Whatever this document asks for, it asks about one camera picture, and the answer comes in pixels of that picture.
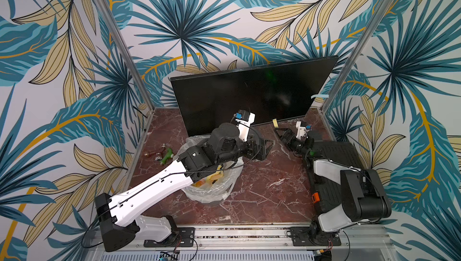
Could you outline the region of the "blue sticky note edge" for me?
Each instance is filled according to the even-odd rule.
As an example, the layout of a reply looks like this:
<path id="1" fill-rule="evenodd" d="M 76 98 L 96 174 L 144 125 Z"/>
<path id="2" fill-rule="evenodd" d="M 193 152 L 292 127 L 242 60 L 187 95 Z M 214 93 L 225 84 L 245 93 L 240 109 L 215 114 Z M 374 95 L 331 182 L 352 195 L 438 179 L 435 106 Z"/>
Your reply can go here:
<path id="1" fill-rule="evenodd" d="M 315 98 L 326 99 L 326 98 L 329 98 L 329 94 L 316 94 L 316 95 L 311 96 L 311 99 L 315 99 Z"/>

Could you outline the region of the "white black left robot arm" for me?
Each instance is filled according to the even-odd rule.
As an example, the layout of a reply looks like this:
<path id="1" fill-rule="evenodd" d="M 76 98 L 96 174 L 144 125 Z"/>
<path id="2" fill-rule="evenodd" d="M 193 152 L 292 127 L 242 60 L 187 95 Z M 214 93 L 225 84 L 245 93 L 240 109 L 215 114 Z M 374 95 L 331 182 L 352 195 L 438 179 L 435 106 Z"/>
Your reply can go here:
<path id="1" fill-rule="evenodd" d="M 172 193 L 216 172 L 241 168 L 241 158 L 264 161 L 273 144 L 248 125 L 224 123 L 145 182 L 117 195 L 98 195 L 95 203 L 105 251 L 117 251 L 135 239 L 157 243 L 172 240 L 178 228 L 171 216 L 146 221 L 142 214 Z"/>

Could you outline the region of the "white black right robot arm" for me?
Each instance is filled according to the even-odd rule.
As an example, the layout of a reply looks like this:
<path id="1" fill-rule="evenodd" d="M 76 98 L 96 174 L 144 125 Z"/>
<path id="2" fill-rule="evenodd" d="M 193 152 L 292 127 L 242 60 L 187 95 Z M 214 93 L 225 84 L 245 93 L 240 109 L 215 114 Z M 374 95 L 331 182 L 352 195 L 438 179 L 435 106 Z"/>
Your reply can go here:
<path id="1" fill-rule="evenodd" d="M 318 213 L 309 227 L 290 229 L 295 245 L 339 245 L 340 230 L 362 221 L 378 222 L 391 215 L 391 204 L 379 174 L 361 168 L 351 143 L 316 142 L 312 136 L 288 128 L 274 131 L 291 152 L 301 157 Z"/>

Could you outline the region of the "black computer monitor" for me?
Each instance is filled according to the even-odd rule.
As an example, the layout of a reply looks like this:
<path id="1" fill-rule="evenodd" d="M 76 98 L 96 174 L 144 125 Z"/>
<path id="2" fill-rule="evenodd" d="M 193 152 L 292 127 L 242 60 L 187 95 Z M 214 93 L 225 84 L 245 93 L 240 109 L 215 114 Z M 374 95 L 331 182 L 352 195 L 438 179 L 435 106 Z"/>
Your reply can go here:
<path id="1" fill-rule="evenodd" d="M 170 82 L 188 136 L 205 135 L 233 114 L 255 114 L 256 125 L 304 116 L 338 56 L 173 77 Z"/>

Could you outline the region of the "pile of discarded sticky notes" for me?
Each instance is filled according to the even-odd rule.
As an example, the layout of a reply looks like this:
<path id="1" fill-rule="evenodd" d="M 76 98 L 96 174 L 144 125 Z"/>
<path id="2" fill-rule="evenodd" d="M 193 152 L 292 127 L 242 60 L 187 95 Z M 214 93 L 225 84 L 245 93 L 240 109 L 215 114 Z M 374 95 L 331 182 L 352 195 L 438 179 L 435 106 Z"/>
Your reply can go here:
<path id="1" fill-rule="evenodd" d="M 218 180 L 223 178 L 223 172 L 214 173 L 208 177 L 202 178 L 198 182 L 194 183 L 193 186 L 201 189 L 211 188 Z"/>

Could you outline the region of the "mesh waste bin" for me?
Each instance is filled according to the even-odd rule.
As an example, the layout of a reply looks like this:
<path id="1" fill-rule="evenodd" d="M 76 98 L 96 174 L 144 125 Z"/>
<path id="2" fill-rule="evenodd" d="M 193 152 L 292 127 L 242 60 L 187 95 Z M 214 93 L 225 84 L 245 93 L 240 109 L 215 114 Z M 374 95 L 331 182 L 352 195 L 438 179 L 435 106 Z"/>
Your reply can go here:
<path id="1" fill-rule="evenodd" d="M 236 180 L 224 178 L 206 182 L 200 187 L 188 186 L 182 191 L 192 201 L 205 205 L 217 205 L 226 200 L 234 189 Z"/>

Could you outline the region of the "clear plastic bin liner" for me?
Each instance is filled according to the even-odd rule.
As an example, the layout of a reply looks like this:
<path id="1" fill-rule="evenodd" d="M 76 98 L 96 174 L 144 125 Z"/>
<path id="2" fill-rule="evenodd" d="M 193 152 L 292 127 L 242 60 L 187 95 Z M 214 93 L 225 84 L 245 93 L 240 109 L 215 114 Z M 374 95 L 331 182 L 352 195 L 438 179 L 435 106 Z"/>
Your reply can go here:
<path id="1" fill-rule="evenodd" d="M 181 191 L 192 201 L 210 206 L 218 205 L 231 195 L 243 170 L 243 167 L 235 167 L 243 163 L 243 159 L 239 158 L 232 170 L 216 172 Z"/>

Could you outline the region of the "orange case latch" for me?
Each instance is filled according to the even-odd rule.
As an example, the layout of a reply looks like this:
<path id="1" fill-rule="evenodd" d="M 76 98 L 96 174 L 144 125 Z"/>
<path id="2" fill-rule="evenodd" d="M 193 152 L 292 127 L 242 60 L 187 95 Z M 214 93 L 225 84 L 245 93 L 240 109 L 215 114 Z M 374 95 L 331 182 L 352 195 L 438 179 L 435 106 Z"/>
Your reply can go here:
<path id="1" fill-rule="evenodd" d="M 319 194 L 317 192 L 312 194 L 312 202 L 313 202 L 313 204 L 316 204 L 316 203 L 320 202 L 320 197 L 319 197 Z"/>

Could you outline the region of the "green toy car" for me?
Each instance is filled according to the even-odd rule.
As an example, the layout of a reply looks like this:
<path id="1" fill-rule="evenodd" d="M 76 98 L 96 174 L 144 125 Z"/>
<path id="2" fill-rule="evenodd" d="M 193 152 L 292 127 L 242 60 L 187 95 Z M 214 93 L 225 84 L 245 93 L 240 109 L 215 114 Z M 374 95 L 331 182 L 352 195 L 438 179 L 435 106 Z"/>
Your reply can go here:
<path id="1" fill-rule="evenodd" d="M 161 165 L 165 165 L 170 159 L 173 159 L 174 153 L 171 148 L 166 148 L 162 152 L 162 159 L 160 160 Z"/>

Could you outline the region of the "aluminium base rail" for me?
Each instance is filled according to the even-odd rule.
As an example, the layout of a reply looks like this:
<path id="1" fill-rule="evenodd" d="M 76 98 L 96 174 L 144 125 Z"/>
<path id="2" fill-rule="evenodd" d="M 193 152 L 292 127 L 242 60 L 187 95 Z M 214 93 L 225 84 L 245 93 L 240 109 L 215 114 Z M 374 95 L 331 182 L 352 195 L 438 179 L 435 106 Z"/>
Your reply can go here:
<path id="1" fill-rule="evenodd" d="M 383 226 L 355 225 L 338 234 L 340 245 L 296 247 L 292 223 L 195 225 L 191 247 L 147 248 L 141 241 L 107 253 L 89 252 L 88 261 L 396 261 Z"/>

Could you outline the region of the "aluminium frame post right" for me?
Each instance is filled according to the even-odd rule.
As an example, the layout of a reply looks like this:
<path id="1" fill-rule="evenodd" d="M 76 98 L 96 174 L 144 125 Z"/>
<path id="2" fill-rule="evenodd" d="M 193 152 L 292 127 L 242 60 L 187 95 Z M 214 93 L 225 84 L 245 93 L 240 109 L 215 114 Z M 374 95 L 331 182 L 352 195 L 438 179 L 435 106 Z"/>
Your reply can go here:
<path id="1" fill-rule="evenodd" d="M 319 112 L 321 114 L 325 114 L 332 107 L 335 97 L 340 91 L 342 84 L 345 82 L 353 65 L 356 63 L 356 60 L 359 57 L 361 51 L 363 50 L 369 39 L 372 37 L 381 20 L 385 17 L 387 10 L 392 5 L 392 3 L 393 0 L 382 0 L 378 4 L 376 12 L 371 16 L 367 26 L 365 27 L 364 32 L 361 34 L 360 38 L 357 41 L 357 45 L 355 46 L 347 62 L 345 63 L 342 71 L 338 75 L 334 85 L 332 86 L 329 92 L 329 97 L 325 100 L 324 104 L 319 109 Z"/>

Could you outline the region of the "aluminium frame post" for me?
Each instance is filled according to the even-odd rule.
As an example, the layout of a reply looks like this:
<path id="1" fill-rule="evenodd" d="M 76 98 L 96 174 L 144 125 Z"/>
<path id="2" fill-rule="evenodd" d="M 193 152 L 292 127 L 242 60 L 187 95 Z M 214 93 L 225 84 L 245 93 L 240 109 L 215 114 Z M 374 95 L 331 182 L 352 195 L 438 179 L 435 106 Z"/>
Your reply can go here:
<path id="1" fill-rule="evenodd" d="M 144 99 L 145 103 L 148 106 L 149 112 L 152 114 L 154 112 L 154 105 L 152 104 L 150 100 L 150 95 L 145 89 L 145 86 L 141 80 L 139 71 L 136 67 L 135 62 L 133 61 L 133 58 L 126 46 L 126 43 L 123 40 L 122 34 L 120 32 L 120 29 L 118 28 L 118 25 L 116 24 L 115 18 L 110 11 L 109 5 L 106 3 L 105 0 L 93 0 L 97 6 L 97 9 L 100 11 L 102 18 L 105 22 L 105 24 L 108 27 L 109 33 L 112 34 L 112 37 L 114 39 L 115 45 L 119 49 L 120 54 L 122 55 L 122 58 L 124 59 L 129 72 L 131 73 L 134 83 L 138 86 L 140 90 L 140 94 L 142 98 Z"/>
<path id="2" fill-rule="evenodd" d="M 393 0 L 382 0 L 378 4 L 376 12 L 371 16 L 367 26 L 365 27 L 364 32 L 361 34 L 360 38 L 357 41 L 357 45 L 355 46 L 347 62 L 345 63 L 342 71 L 338 75 L 334 85 L 332 86 L 329 92 L 329 97 L 325 100 L 324 104 L 319 109 L 319 112 L 321 114 L 325 114 L 332 107 L 335 97 L 340 91 L 342 84 L 345 82 L 353 65 L 356 63 L 356 60 L 359 57 L 361 51 L 363 50 L 369 39 L 372 37 L 381 20 L 385 17 L 387 10 L 392 5 L 392 3 Z"/>

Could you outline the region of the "aluminium frame post left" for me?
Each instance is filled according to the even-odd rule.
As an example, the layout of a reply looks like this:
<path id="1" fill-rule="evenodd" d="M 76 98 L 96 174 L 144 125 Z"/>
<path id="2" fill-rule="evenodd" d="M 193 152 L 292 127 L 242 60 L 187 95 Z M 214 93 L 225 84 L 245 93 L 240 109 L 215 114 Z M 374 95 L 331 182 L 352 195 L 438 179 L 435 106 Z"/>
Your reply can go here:
<path id="1" fill-rule="evenodd" d="M 145 86 L 141 80 L 139 71 L 136 67 L 135 62 L 133 61 L 133 58 L 126 46 L 126 43 L 123 40 L 122 34 L 120 32 L 120 29 L 118 28 L 118 25 L 116 24 L 115 18 L 110 11 L 109 5 L 106 3 L 105 0 L 93 0 L 97 6 L 97 9 L 100 11 L 102 18 L 105 22 L 105 24 L 108 27 L 109 33 L 112 34 L 112 37 L 114 39 L 115 45 L 119 49 L 120 54 L 122 55 L 122 58 L 124 59 L 129 72 L 131 73 L 134 83 L 138 86 L 140 90 L 140 94 L 142 98 L 144 99 L 145 103 L 148 106 L 149 112 L 152 114 L 154 112 L 154 105 L 152 104 L 150 100 L 150 95 L 145 89 Z"/>

